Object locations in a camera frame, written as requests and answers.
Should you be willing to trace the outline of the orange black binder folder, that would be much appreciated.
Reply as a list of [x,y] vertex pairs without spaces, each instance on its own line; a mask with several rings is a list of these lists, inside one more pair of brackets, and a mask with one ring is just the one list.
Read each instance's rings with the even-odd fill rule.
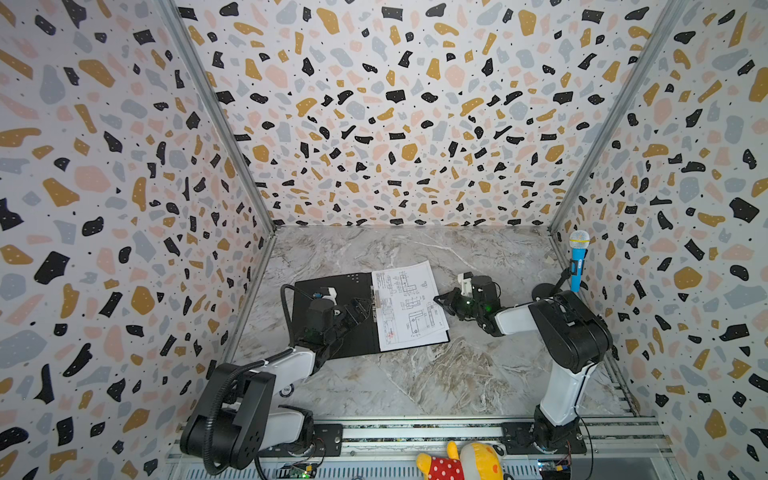
[[291,343],[315,351],[320,363],[450,341],[427,261],[299,281],[288,289]]

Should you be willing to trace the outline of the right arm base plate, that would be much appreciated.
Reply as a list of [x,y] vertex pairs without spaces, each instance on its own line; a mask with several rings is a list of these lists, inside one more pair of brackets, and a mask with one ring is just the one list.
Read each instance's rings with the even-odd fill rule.
[[501,443],[509,455],[586,454],[586,436],[576,421],[564,426],[544,422],[505,422],[501,424]]

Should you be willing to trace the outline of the paper sheet with diagram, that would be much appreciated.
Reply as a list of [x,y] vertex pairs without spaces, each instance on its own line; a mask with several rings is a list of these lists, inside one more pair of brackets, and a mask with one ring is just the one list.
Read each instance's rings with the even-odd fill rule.
[[450,341],[428,261],[372,273],[379,350],[397,351]]

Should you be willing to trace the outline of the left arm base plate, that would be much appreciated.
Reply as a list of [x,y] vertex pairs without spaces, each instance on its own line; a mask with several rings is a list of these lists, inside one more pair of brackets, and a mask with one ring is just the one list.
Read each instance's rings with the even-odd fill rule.
[[339,457],[342,450],[344,427],[341,423],[315,424],[311,434],[303,435],[293,443],[283,443],[259,451],[262,458]]

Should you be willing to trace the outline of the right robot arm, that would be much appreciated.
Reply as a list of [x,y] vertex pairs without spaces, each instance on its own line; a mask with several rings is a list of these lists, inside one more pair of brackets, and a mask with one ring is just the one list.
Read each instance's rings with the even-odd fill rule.
[[576,293],[560,288],[565,277],[537,285],[530,302],[512,307],[501,304],[500,287],[491,277],[470,272],[458,277],[457,287],[434,297],[447,314],[474,322],[493,337],[537,333],[552,358],[547,390],[532,422],[514,422],[503,434],[508,449],[556,453],[572,445],[581,433],[579,408],[587,383],[613,345],[604,320]]

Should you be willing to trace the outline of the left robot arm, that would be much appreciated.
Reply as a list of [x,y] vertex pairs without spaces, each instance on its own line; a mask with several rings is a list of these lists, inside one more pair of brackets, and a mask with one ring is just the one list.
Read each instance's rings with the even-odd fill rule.
[[298,457],[315,453],[320,437],[313,412],[282,404],[280,393],[317,373],[373,313],[372,302],[359,297],[340,305],[329,296],[311,295],[308,325],[289,333],[284,350],[214,369],[183,428],[181,452],[201,459],[210,475],[258,466],[260,454],[274,447]]

